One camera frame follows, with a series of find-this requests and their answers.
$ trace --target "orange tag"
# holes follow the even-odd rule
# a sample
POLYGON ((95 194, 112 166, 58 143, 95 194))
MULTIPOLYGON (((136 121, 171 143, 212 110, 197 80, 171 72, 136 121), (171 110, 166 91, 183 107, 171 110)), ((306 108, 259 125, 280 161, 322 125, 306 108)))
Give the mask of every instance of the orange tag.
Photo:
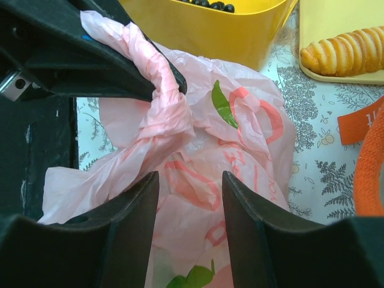
POLYGON ((366 108, 338 117, 341 144, 350 145, 363 141, 383 103, 384 96, 366 108))

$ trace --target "orange rope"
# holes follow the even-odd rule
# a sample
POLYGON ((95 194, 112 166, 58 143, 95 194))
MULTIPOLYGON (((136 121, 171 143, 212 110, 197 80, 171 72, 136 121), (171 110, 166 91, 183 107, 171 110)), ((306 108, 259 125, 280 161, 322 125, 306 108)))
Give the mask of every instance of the orange rope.
POLYGON ((358 216, 384 216, 379 175, 384 162, 384 104, 369 129, 356 164, 354 201, 358 216))

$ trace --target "floral tablecloth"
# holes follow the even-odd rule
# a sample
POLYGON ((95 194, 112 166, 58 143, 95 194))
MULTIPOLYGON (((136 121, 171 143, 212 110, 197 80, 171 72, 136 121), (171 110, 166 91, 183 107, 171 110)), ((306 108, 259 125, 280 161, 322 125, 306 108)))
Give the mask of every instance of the floral tablecloth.
MULTIPOLYGON (((360 144, 343 146, 337 117, 364 108, 384 95, 384 86, 321 83, 298 66, 298 8, 276 39, 260 71, 281 90, 296 125, 297 139, 290 181, 290 209, 328 224, 355 214, 353 175, 360 144)), ((80 169, 114 150, 98 115, 96 98, 77 100, 80 169)))

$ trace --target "yellow bowl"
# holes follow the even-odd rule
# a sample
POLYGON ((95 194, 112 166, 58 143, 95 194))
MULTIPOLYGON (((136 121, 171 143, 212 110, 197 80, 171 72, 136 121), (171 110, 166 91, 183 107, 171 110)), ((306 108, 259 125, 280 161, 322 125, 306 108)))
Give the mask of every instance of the yellow bowl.
POLYGON ((235 7, 235 13, 228 13, 178 0, 120 0, 152 41, 255 70, 265 63, 297 1, 226 0, 235 7))

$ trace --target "pink plastic bag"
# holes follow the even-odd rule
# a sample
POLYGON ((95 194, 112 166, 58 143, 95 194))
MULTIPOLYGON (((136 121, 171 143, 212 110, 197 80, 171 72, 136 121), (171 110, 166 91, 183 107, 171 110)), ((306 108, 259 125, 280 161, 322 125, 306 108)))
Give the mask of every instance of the pink plastic bag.
POLYGON ((190 281, 196 288, 233 287, 223 171, 288 209, 296 133, 278 88, 239 64, 159 46, 187 80, 183 95, 164 56, 135 24, 124 27, 94 11, 80 16, 92 38, 132 59, 156 90, 152 103, 100 99, 101 122, 118 150, 87 172, 50 168, 40 222, 64 223, 157 170, 160 198, 146 287, 187 287, 190 281))

